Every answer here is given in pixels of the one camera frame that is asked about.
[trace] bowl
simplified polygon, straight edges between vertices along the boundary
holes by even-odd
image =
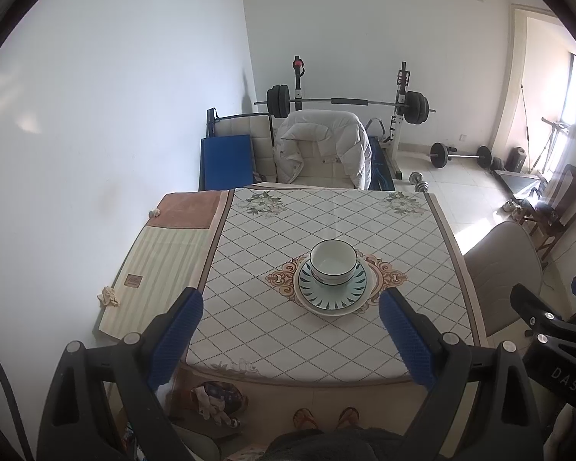
[[[313,247],[310,264],[314,279],[337,286],[352,279],[356,269],[356,251],[345,241],[329,239]]]

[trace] person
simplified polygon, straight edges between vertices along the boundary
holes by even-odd
[[[309,409],[292,417],[296,431],[269,444],[258,461],[387,461],[394,458],[403,437],[382,428],[362,428],[356,408],[345,408],[336,428],[324,433]]]

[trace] brown wooden chair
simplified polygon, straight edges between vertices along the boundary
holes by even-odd
[[[523,213],[519,219],[535,222],[530,235],[539,229],[544,241],[537,251],[544,249],[544,260],[554,245],[576,220],[576,167],[567,164],[559,178],[553,178],[541,197],[533,196],[521,202]]]

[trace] barbell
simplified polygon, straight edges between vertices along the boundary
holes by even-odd
[[[266,109],[269,114],[275,118],[287,118],[290,113],[290,104],[296,102],[343,104],[346,106],[373,105],[398,107],[397,114],[403,116],[406,122],[410,124],[424,123],[429,117],[429,112],[435,112],[434,109],[429,108],[429,101],[427,100],[427,97],[416,91],[406,92],[406,101],[404,103],[370,101],[367,99],[348,99],[339,97],[333,97],[330,99],[291,99],[288,85],[275,85],[266,91],[266,101],[255,102],[254,105],[259,106],[266,104]]]
[[[454,154],[456,152],[456,147],[447,147],[440,142],[436,142],[431,146],[431,151],[429,157],[431,158],[431,163],[436,168],[443,168],[448,164],[448,161],[452,161],[452,158],[473,158],[478,160],[478,165],[483,168],[490,168],[493,163],[493,154],[491,149],[487,146],[480,146],[476,151],[475,155],[469,154]]]

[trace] table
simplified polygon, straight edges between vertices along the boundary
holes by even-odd
[[[379,319],[379,291],[359,313],[339,318],[296,301],[298,259],[330,238],[352,244],[380,290],[397,286],[440,332],[486,342],[471,279],[433,195],[247,188],[232,195],[186,363],[206,374],[291,385],[408,379]]]

